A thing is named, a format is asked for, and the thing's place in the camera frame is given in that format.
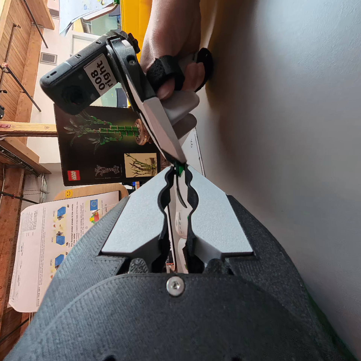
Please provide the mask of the yellow plastic bin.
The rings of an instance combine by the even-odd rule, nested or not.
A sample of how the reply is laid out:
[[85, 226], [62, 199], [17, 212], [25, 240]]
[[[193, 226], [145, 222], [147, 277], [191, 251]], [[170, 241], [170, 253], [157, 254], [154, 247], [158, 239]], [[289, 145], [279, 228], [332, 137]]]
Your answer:
[[[200, 49], [208, 48], [214, 60], [214, 78], [206, 86], [210, 104], [247, 112], [249, 89], [250, 22], [255, 1], [200, 1]], [[150, 20], [152, 1], [121, 1], [122, 26], [138, 40], [140, 58]]]

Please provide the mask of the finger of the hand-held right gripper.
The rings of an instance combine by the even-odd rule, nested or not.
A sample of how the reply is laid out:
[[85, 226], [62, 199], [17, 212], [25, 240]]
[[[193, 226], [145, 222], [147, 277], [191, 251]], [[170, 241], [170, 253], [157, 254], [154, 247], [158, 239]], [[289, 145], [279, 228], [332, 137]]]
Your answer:
[[164, 157], [172, 163], [185, 164], [186, 157], [160, 100], [157, 97], [138, 100], [138, 108]]

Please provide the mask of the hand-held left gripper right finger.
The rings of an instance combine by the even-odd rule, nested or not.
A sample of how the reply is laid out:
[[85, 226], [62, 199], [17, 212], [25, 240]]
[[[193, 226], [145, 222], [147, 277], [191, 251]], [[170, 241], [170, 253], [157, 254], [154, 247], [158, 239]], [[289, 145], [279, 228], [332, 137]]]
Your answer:
[[187, 215], [183, 216], [186, 239], [183, 248], [188, 273], [202, 273], [213, 259], [253, 257], [253, 248], [246, 236], [235, 199], [186, 165], [183, 172]]

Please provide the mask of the dark green lego leaf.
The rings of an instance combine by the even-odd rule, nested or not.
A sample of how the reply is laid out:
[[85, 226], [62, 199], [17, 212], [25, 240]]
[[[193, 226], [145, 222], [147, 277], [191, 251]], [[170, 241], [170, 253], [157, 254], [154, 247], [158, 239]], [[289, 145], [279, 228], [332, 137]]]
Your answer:
[[187, 194], [188, 194], [188, 187], [185, 182], [185, 172], [182, 173], [181, 176], [176, 175], [175, 177], [176, 182], [176, 193], [178, 200], [180, 204], [183, 206], [183, 208], [188, 208], [188, 202], [187, 202]]

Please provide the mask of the person's right hand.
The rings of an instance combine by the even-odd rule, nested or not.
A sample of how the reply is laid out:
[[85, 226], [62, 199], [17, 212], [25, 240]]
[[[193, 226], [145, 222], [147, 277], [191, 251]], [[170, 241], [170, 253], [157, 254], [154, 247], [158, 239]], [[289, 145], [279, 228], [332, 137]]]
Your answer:
[[181, 90], [197, 92], [210, 78], [213, 59], [207, 49], [200, 49], [201, 10], [199, 0], [152, 1], [150, 20], [145, 33], [140, 65], [146, 73], [164, 56], [177, 60], [198, 53], [197, 60], [186, 66]]

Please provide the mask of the printed instruction sheet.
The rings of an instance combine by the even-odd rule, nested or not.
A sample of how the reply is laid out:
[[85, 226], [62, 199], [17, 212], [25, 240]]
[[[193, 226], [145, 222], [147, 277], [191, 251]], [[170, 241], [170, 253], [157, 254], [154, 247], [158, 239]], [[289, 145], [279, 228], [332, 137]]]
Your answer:
[[35, 313], [76, 242], [121, 199], [119, 190], [32, 205], [20, 214], [9, 306]]

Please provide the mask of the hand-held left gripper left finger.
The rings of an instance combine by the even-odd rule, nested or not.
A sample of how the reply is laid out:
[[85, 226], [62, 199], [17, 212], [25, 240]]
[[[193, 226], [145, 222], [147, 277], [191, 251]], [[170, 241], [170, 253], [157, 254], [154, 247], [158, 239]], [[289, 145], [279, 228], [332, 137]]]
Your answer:
[[174, 167], [169, 166], [133, 192], [101, 253], [142, 258], [152, 272], [162, 272], [170, 251], [165, 209], [173, 182]]

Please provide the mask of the black lego set box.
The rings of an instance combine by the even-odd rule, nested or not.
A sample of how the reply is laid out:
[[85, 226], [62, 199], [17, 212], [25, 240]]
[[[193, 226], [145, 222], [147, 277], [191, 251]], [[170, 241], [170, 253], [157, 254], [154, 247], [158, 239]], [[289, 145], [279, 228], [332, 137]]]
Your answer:
[[161, 153], [141, 141], [131, 108], [89, 106], [70, 115], [54, 105], [65, 186], [147, 181], [161, 170]]

